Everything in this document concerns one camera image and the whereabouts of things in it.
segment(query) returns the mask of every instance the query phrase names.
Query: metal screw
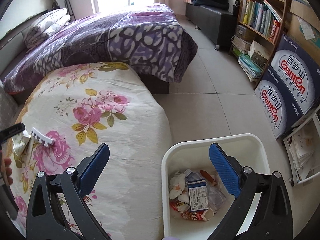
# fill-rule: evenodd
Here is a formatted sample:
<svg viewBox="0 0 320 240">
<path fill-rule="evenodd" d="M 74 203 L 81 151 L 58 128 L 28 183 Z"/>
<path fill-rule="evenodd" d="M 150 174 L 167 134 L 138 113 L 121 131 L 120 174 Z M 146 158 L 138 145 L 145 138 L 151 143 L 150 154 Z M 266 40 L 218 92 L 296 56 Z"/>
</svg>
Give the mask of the metal screw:
<svg viewBox="0 0 320 240">
<path fill-rule="evenodd" d="M 73 168 L 73 167 L 67 168 L 67 173 L 68 174 L 72 174 L 74 172 L 75 172 L 75 168 Z"/>
<path fill-rule="evenodd" d="M 37 176 L 38 178 L 42 178 L 44 176 L 44 172 L 43 171 L 39 172 Z"/>
<path fill-rule="evenodd" d="M 280 173 L 279 171 L 276 171 L 276 172 L 275 172 L 275 176 L 276 176 L 277 178 L 281 178 L 281 173 Z"/>
<path fill-rule="evenodd" d="M 252 172 L 252 169 L 250 167 L 244 167 L 243 170 L 245 173 L 248 173 L 248 174 Z"/>
</svg>

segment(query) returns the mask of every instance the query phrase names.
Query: white comb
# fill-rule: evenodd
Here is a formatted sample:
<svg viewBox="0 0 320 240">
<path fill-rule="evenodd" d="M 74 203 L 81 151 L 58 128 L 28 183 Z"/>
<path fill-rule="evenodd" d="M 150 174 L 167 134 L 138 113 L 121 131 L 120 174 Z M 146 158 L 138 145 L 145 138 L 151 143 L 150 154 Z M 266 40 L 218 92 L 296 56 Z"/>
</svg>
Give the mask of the white comb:
<svg viewBox="0 0 320 240">
<path fill-rule="evenodd" d="M 49 144 L 54 144 L 55 140 L 43 135 L 42 133 L 40 133 L 36 128 L 32 128 L 31 129 L 31 135 L 35 138 L 35 140 L 37 140 L 39 143 L 42 144 L 42 142 L 44 142 L 44 146 L 48 147 Z"/>
</svg>

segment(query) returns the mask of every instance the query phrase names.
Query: dark bench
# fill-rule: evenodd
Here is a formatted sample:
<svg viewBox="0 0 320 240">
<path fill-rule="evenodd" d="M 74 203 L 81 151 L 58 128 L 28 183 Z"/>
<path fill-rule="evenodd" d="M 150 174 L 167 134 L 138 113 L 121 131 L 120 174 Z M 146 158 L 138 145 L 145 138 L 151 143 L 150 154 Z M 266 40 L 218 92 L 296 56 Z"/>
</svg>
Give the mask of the dark bench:
<svg viewBox="0 0 320 240">
<path fill-rule="evenodd" d="M 187 3 L 186 17 L 216 45 L 216 50 L 231 46 L 230 39 L 237 25 L 237 17 L 232 13 L 215 7 Z"/>
</svg>

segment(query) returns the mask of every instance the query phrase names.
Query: floral bedsheet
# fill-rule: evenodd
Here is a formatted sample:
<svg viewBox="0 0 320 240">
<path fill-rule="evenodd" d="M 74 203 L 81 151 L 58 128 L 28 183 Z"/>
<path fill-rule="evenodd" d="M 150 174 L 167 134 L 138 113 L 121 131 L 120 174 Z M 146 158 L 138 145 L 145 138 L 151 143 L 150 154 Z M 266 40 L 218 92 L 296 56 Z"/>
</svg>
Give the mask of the floral bedsheet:
<svg viewBox="0 0 320 240">
<path fill-rule="evenodd" d="M 51 72 L 17 122 L 55 140 L 51 147 L 35 142 L 31 154 L 26 148 L 19 157 L 8 145 L 17 221 L 24 230 L 36 174 L 62 173 L 106 143 L 110 160 L 85 202 L 113 240 L 163 237 L 161 160 L 172 145 L 169 123 L 127 64 L 81 64 Z M 62 194 L 59 199 L 71 229 L 80 233 Z"/>
</svg>

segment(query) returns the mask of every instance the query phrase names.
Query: purple blanket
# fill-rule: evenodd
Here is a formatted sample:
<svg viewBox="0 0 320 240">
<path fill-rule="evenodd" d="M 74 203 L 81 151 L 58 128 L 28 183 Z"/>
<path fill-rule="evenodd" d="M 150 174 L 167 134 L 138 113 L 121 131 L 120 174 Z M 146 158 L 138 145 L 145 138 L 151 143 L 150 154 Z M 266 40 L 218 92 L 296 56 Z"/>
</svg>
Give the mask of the purple blanket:
<svg viewBox="0 0 320 240">
<path fill-rule="evenodd" d="M 28 53 L 3 80 L 8 93 L 35 87 L 61 67 L 125 62 L 137 73 L 166 82 L 181 82 L 197 44 L 164 4 L 129 6 L 72 22 Z"/>
</svg>

